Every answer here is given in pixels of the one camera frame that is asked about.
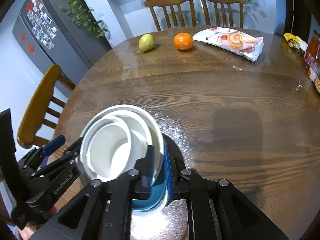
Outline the person's left hand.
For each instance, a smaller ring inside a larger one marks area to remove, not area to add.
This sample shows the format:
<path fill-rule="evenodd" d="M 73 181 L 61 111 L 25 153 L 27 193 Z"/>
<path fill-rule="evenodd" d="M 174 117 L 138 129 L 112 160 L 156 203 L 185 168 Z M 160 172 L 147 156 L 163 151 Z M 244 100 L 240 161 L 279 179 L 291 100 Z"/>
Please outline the person's left hand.
<path fill-rule="evenodd" d="M 28 240 L 39 228 L 41 225 L 35 226 L 25 226 L 23 230 L 17 229 L 20 239 Z"/>

